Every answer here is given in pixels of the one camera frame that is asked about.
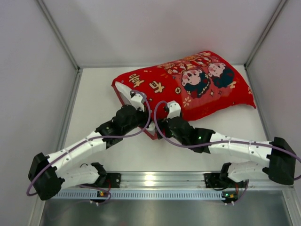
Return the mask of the white pillow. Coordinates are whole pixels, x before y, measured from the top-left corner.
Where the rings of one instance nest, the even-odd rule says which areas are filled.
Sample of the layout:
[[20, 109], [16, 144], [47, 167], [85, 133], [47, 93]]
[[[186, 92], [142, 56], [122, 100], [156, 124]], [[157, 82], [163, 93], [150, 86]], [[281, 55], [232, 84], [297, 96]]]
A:
[[131, 89], [121, 82], [115, 82], [115, 93], [122, 105], [131, 105]]

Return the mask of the red printed pillowcase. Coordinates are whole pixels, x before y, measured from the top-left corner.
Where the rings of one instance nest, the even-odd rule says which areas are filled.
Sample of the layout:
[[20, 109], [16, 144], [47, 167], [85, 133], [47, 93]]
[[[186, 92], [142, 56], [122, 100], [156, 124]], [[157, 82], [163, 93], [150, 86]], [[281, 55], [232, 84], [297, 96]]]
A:
[[176, 101], [187, 121], [234, 105], [255, 107], [252, 91], [242, 75], [212, 51], [126, 72], [113, 79], [112, 87], [115, 82], [144, 93], [151, 110], [159, 101]]

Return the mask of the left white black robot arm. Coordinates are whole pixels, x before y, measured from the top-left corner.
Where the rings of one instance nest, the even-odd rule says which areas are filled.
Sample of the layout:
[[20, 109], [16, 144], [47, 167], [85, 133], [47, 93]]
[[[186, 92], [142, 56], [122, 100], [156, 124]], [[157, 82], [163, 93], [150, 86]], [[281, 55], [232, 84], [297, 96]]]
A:
[[75, 165], [95, 153], [109, 149], [124, 138], [131, 137], [130, 132], [135, 128], [145, 130], [150, 120], [149, 108], [124, 105], [111, 120], [98, 126], [79, 142], [55, 153], [35, 155], [28, 173], [31, 183], [26, 194], [32, 196], [30, 190], [34, 188], [35, 194], [46, 201], [72, 186], [101, 185], [106, 177], [101, 164], [93, 162], [83, 169], [75, 168]]

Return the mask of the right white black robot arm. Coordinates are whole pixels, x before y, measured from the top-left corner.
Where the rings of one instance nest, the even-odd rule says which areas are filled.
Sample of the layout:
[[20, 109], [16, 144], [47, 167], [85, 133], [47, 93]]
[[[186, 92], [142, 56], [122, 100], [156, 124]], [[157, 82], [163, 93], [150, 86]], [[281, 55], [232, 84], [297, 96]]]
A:
[[295, 165], [299, 157], [283, 138], [275, 137], [273, 141], [263, 142], [236, 139], [211, 129], [195, 128], [180, 116], [158, 120], [155, 125], [161, 138], [177, 140], [175, 146], [196, 153], [244, 159], [241, 163], [223, 164], [221, 180], [241, 182], [268, 178], [285, 186], [292, 186], [295, 182]]

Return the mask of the aluminium mounting rail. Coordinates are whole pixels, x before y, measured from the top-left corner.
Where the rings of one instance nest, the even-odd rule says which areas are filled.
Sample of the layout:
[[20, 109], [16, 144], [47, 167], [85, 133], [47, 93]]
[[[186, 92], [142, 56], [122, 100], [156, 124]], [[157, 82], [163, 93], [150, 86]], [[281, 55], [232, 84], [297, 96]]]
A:
[[[62, 189], [70, 187], [103, 188], [107, 174], [97, 170], [80, 168], [70, 170], [59, 179], [62, 181]], [[212, 172], [110, 172], [120, 173], [120, 188], [206, 188], [204, 174]]]

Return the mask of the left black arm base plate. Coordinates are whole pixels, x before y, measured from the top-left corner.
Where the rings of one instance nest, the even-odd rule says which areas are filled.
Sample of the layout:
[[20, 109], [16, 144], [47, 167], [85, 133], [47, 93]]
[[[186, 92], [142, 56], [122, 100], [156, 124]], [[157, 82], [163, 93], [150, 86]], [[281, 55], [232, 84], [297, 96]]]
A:
[[120, 188], [121, 174], [108, 173], [103, 183], [103, 188]]

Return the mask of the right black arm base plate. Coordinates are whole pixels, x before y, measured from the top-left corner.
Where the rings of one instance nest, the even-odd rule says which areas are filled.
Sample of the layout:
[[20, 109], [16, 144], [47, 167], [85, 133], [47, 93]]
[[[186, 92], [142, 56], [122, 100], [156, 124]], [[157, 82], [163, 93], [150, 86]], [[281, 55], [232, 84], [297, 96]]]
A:
[[221, 176], [220, 173], [205, 173], [204, 180], [206, 188], [212, 188], [221, 191], [228, 188], [245, 188], [246, 181], [235, 182], [226, 176]]

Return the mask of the left aluminium frame post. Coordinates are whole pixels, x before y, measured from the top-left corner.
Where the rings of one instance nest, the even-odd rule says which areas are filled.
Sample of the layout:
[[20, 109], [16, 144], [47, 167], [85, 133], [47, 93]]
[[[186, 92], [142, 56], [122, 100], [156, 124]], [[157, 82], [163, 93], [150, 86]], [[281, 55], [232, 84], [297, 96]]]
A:
[[73, 68], [78, 72], [80, 70], [80, 66], [76, 62], [65, 38], [63, 37], [59, 27], [57, 26], [53, 16], [51, 15], [47, 5], [45, 4], [45, 2], [43, 0], [35, 0], [35, 2], [37, 4], [38, 8], [40, 9], [40, 11], [42, 12], [42, 14], [44, 15], [44, 17], [45, 17], [47, 23], [49, 24], [52, 32], [54, 33], [55, 37], [59, 41], [64, 53], [67, 55], [67, 58], [69, 59], [70, 63], [72, 64]]

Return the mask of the aluminium frame post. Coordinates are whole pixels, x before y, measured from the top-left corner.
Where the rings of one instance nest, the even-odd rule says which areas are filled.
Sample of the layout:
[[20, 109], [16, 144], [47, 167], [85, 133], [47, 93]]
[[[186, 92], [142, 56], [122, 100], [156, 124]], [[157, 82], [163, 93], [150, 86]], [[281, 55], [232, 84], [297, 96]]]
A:
[[276, 24], [278, 18], [280, 17], [281, 13], [283, 12], [285, 7], [287, 6], [288, 2], [289, 2], [289, 0], [280, 0], [279, 3], [277, 4], [276, 8], [274, 9], [271, 16], [269, 17], [266, 25], [264, 26], [264, 29], [262, 30], [258, 40], [256, 41], [256, 43], [255, 43], [254, 47], [252, 48], [250, 54], [248, 55], [247, 60], [244, 63], [245, 70], [247, 70], [250, 67], [252, 61], [256, 57], [258, 51], [260, 50], [261, 46], [265, 42], [267, 36], [269, 35], [272, 28]]
[[76, 62], [65, 38], [63, 37], [59, 27], [57, 26], [53, 16], [51, 15], [47, 5], [45, 4], [45, 2], [43, 0], [35, 0], [35, 2], [37, 4], [38, 8], [40, 9], [40, 11], [42, 12], [42, 14], [44, 15], [44, 17], [45, 17], [47, 23], [49, 24], [52, 32], [54, 33], [55, 37], [59, 41], [64, 53], [67, 55], [67, 58], [69, 59], [70, 63], [72, 64], [73, 68], [78, 72], [80, 70], [80, 66]]

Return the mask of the right aluminium frame post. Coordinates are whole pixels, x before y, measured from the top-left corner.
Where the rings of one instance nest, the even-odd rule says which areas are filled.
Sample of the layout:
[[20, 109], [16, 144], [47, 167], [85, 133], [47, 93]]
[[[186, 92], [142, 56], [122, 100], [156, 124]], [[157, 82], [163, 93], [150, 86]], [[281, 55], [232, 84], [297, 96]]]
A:
[[283, 12], [285, 7], [287, 6], [288, 2], [289, 2], [289, 0], [280, 0], [279, 3], [277, 4], [276, 8], [274, 9], [271, 16], [269, 17], [266, 25], [264, 26], [264, 29], [262, 30], [258, 40], [256, 41], [256, 43], [255, 43], [254, 47], [252, 48], [250, 54], [248, 55], [247, 60], [244, 63], [245, 70], [247, 70], [250, 67], [252, 61], [256, 57], [258, 51], [260, 50], [261, 46], [265, 42], [267, 36], [269, 35], [272, 28], [276, 24], [278, 18], [280, 17], [281, 13]]

